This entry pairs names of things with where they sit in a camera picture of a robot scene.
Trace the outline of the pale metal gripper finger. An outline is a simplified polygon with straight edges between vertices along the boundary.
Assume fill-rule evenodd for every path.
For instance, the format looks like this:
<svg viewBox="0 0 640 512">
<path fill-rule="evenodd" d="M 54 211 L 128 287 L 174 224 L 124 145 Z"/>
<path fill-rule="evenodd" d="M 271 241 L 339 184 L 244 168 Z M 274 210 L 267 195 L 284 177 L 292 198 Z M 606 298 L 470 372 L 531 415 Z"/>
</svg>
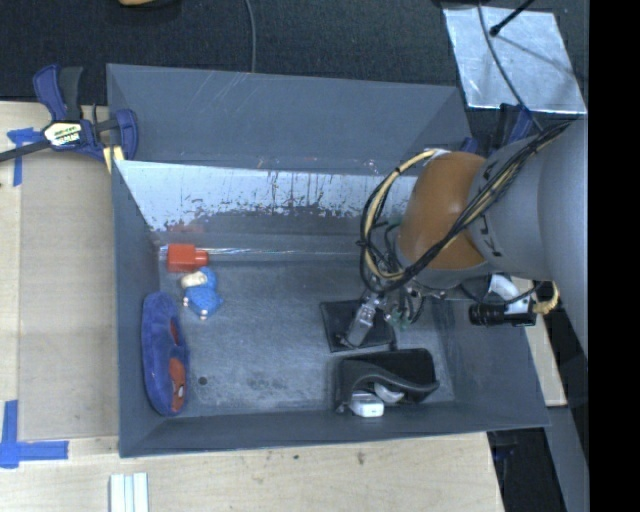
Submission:
<svg viewBox="0 0 640 512">
<path fill-rule="evenodd" d="M 368 304 L 361 304 L 355 312 L 354 318 L 344 335 L 344 342 L 350 347 L 360 347 L 374 326 L 375 308 Z"/>
</svg>

